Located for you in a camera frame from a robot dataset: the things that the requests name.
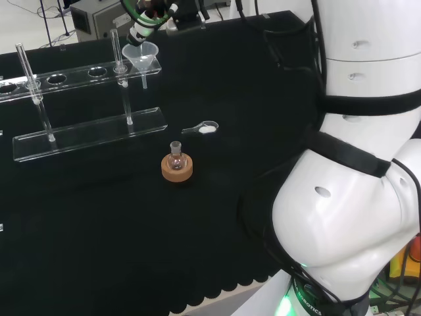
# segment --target yellow object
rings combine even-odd
[[[405,247],[400,252],[398,252],[397,255],[393,257],[390,261],[389,276],[391,278],[399,278],[401,276],[404,254]],[[413,261],[409,256],[407,259],[407,266],[405,268],[405,276],[415,278],[418,278],[420,276],[420,264],[418,262]]]

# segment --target black strap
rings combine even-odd
[[[307,148],[315,153],[370,176],[381,178],[390,167],[389,161],[379,159],[371,153],[312,128],[307,129],[305,141]]]
[[[390,97],[323,96],[318,106],[327,113],[356,116],[380,116],[405,113],[421,104],[421,90]]]

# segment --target glass tube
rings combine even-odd
[[[28,79],[26,87],[30,91],[32,101],[37,107],[39,117],[41,119],[42,125],[44,126],[45,132],[47,133],[48,140],[50,142],[55,142],[55,137],[51,129],[50,121],[48,119],[47,112],[45,112],[44,103],[42,101],[43,96],[39,91],[38,84],[34,78],[34,74],[32,73],[31,65],[29,64],[29,60],[25,53],[25,48],[22,44],[16,44],[16,50],[18,51],[20,64],[22,65],[25,76]]]

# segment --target table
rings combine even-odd
[[[253,18],[274,30],[301,25],[290,12]],[[152,39],[162,72],[130,82],[132,110],[160,107],[168,128],[132,140],[35,161],[12,159],[12,137],[41,130],[29,99],[0,104],[0,314],[168,315],[220,291],[266,280],[278,264],[236,219],[239,193],[286,160],[321,115],[314,82],[275,67],[260,35],[240,20]],[[309,65],[306,35],[277,39],[291,66]],[[29,51],[33,72],[110,61],[111,41]],[[21,76],[16,54],[0,74]],[[116,84],[45,96],[51,125],[123,113]],[[203,120],[220,129],[181,136]],[[180,140],[194,160],[191,182],[161,176],[161,159]],[[256,230],[292,164],[247,195]]]

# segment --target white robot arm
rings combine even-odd
[[[345,305],[362,304],[350,313],[371,315],[373,281],[420,231],[419,190],[407,169],[421,181],[421,140],[410,140],[421,120],[421,1],[312,2],[324,35],[326,102],[334,101],[320,132],[391,164],[377,177],[306,150],[274,202],[273,226],[317,283]],[[269,283],[288,281],[281,271]],[[305,285],[289,287],[291,310],[325,315],[301,295]],[[257,296],[234,315],[250,315],[250,304],[260,304]]]

